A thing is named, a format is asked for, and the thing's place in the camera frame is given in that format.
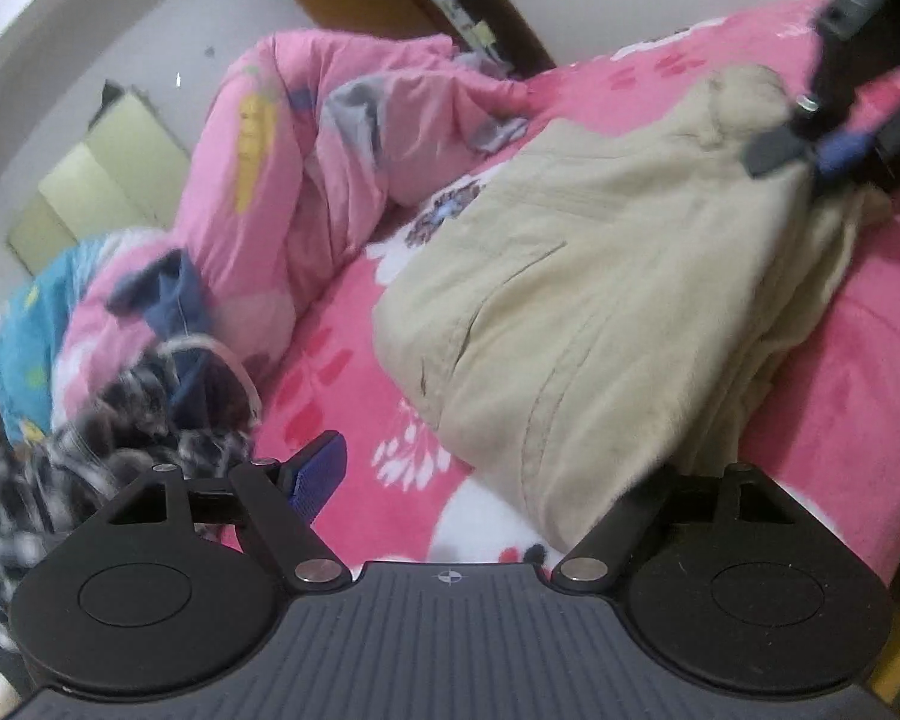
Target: yellow cabinet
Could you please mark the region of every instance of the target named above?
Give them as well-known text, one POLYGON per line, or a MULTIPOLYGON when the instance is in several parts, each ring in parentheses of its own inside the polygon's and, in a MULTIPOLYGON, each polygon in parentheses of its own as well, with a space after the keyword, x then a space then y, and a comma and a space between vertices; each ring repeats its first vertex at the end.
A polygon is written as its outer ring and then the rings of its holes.
POLYGON ((173 225, 190 159, 132 93, 38 185, 7 242, 32 274, 85 238, 173 225))

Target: navy blue cloth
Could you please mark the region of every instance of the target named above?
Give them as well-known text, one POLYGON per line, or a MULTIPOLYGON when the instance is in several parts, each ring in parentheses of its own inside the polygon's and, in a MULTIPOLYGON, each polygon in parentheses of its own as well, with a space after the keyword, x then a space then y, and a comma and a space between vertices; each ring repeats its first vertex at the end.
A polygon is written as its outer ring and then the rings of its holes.
MULTIPOLYGON (((210 312, 203 300, 203 282, 184 250, 173 250, 113 290, 106 308, 115 317, 139 314, 157 338, 168 341, 193 333, 210 334, 210 312)), ((170 399, 170 415, 179 429, 211 426, 209 381, 212 355, 202 349, 173 354, 180 386, 170 399)))

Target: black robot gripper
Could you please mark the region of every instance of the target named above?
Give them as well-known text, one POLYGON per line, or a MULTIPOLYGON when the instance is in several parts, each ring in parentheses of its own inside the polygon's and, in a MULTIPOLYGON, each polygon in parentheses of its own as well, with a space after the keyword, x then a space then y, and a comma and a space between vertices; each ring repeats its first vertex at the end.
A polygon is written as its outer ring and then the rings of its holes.
POLYGON ((32 571, 16 720, 896 717, 862 684, 885 587, 751 466, 664 466, 550 576, 375 562, 356 581, 280 469, 156 469, 32 571), (235 525, 244 553, 194 522, 235 525))

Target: metal screw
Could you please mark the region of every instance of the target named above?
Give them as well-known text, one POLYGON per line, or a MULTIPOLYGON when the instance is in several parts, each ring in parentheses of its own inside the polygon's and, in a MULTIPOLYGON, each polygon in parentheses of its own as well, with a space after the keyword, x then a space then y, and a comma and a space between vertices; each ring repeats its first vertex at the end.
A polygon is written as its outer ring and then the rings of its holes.
POLYGON ((337 579, 341 574, 343 574, 343 566, 336 560, 327 560, 326 557, 305 560, 296 567, 296 577, 300 581, 307 581, 310 584, 326 584, 337 579))
POLYGON ((560 565, 560 573, 570 581, 597 581, 607 576, 607 564, 595 557, 572 557, 560 565))
POLYGON ((807 113, 816 113, 820 109, 820 103, 807 95, 800 95, 797 98, 797 105, 807 113))

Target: blue blanket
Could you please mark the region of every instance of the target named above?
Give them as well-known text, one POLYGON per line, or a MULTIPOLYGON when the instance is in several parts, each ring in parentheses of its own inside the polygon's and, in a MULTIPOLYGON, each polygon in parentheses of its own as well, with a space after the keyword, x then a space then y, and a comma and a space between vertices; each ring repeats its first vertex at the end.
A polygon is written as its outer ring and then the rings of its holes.
POLYGON ((71 314, 101 266, 108 238, 63 252, 18 290, 0 317, 0 416, 13 442, 50 432, 50 372, 71 314))

